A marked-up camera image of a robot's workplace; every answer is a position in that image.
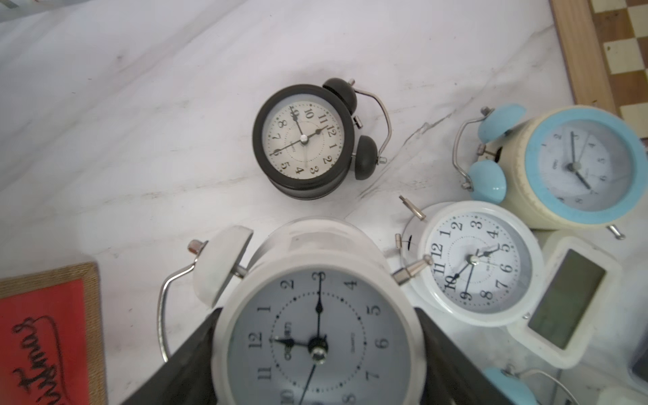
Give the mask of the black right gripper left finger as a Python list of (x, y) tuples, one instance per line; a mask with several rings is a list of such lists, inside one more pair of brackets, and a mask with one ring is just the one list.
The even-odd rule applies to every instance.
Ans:
[(213, 338), (222, 310), (214, 310), (200, 327), (126, 404), (216, 404), (211, 372)]

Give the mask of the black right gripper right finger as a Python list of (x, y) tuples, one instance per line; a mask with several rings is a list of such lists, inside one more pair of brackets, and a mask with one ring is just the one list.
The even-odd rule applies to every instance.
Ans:
[(416, 307), (425, 342), (426, 376), (421, 405), (489, 404), (511, 401), (454, 342)]

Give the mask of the mint round alarm clock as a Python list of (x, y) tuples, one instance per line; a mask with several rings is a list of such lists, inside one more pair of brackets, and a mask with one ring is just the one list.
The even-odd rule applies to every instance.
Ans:
[(567, 404), (580, 404), (572, 392), (558, 379), (540, 369), (515, 372), (511, 369), (487, 368), (482, 373), (488, 381), (498, 388), (513, 404), (538, 404), (534, 393), (523, 379), (530, 376), (543, 376), (553, 381), (568, 397)]

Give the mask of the white round alarm clock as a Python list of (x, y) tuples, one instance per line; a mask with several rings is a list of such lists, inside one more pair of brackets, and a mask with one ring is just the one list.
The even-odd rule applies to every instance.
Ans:
[(244, 226), (192, 241), (193, 262), (160, 289), (157, 333), (172, 354), (165, 312), (170, 285), (192, 275), (197, 298), (222, 310), (211, 372), (217, 404), (418, 404), (425, 342), (403, 292), (429, 256), (391, 270), (352, 224), (305, 218), (278, 228), (241, 264)]

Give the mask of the black twin bell alarm clock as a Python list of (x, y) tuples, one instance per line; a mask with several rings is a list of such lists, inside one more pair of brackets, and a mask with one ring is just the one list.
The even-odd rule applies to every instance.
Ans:
[(354, 80), (328, 79), (323, 85), (296, 84), (271, 96), (252, 131), (256, 162), (283, 194), (298, 200), (326, 197), (354, 172), (358, 181), (385, 165), (385, 146), (370, 136), (355, 112), (359, 96)]

